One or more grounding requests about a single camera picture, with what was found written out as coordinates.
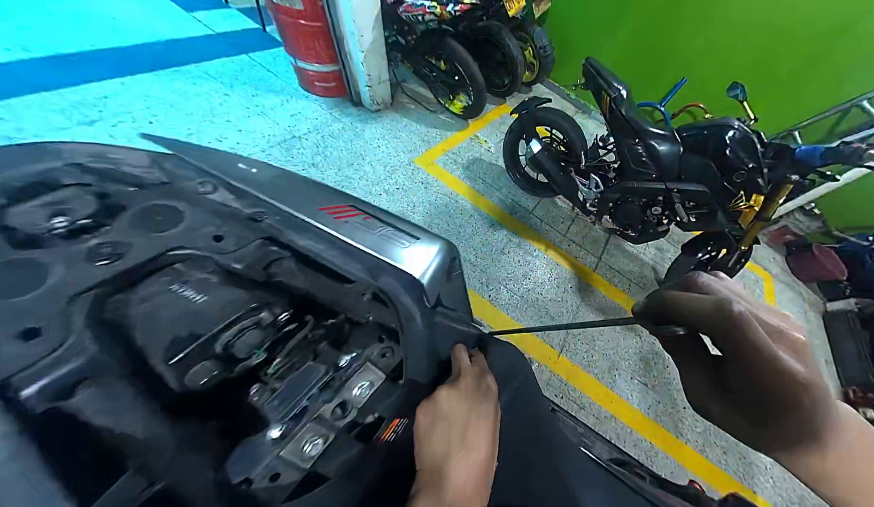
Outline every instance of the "blue floor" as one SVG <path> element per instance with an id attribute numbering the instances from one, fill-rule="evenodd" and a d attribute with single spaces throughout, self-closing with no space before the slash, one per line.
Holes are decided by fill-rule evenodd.
<path id="1" fill-rule="evenodd" d="M 352 107 L 301 91 L 281 42 L 245 10 L 219 0 L 0 3 L 0 145 L 147 147 L 138 133 L 153 132 L 257 152 L 341 120 Z"/>

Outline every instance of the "motorcycle seat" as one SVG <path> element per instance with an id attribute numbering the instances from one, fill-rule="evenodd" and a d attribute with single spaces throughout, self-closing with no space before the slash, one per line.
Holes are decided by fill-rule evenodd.
<path id="1" fill-rule="evenodd" d="M 673 181 L 679 178 L 681 142 L 671 126 L 656 124 L 637 107 L 631 88 L 593 57 L 584 60 L 584 80 L 623 163 L 625 178 Z"/>

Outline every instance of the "motorcycle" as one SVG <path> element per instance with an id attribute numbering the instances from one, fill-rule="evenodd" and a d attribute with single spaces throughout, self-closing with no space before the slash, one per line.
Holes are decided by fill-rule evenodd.
<path id="1" fill-rule="evenodd" d="M 674 127 L 666 106 L 687 79 L 658 103 L 635 103 L 630 87 L 594 58 L 583 67 L 583 89 L 593 95 L 608 133 L 588 144 L 571 116 L 529 98 L 503 142 L 512 181 L 541 198 L 561 195 L 595 224 L 641 245 L 668 235 L 672 225 L 699 235 L 687 241 L 664 281 L 689 271 L 734 277 L 758 245 L 791 190 L 806 178 L 837 181 L 831 165 L 865 167 L 874 144 L 791 146 L 769 142 L 753 129 L 758 116 L 742 83 L 727 95 L 746 118 L 704 119 Z M 642 111 L 651 108 L 663 122 Z"/>
<path id="2" fill-rule="evenodd" d="M 530 9 L 526 0 L 480 1 L 483 6 L 481 9 L 482 17 L 502 25 L 510 33 L 510 37 L 503 36 L 503 45 L 508 48 L 506 51 L 514 52 L 512 48 L 517 46 L 518 52 L 521 52 L 524 66 L 521 86 L 535 86 L 543 83 L 556 64 L 556 54 L 552 41 L 546 31 L 537 26 L 536 20 L 548 10 L 552 4 L 551 0 L 534 0 L 530 4 Z M 515 41 L 514 44 L 506 42 L 512 39 Z"/>
<path id="3" fill-rule="evenodd" d="M 519 40 L 503 19 L 521 15 L 523 0 L 465 0 L 473 6 L 464 14 L 441 23 L 471 53 L 487 82 L 490 95 L 509 97 L 521 88 L 526 70 Z"/>
<path id="4" fill-rule="evenodd" d="M 428 86 L 431 95 L 464 120 L 487 106 L 487 84 L 477 63 L 454 40 L 450 28 L 435 23 L 470 10 L 473 3 L 383 0 L 387 49 Z"/>

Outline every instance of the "white pillar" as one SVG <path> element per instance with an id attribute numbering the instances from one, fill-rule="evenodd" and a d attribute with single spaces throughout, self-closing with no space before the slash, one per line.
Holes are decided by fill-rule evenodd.
<path id="1" fill-rule="evenodd" d="M 393 102 L 381 0 L 326 0 L 353 98 L 372 111 Z"/>

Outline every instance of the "motorcycle mirror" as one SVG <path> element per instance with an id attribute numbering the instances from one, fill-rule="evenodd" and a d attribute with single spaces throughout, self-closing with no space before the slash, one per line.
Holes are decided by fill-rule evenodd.
<path id="1" fill-rule="evenodd" d="M 734 100 L 738 102 L 747 101 L 747 87 L 743 86 L 743 83 L 740 81 L 734 81 L 728 85 L 728 89 L 725 93 L 728 94 L 728 97 L 734 98 Z"/>

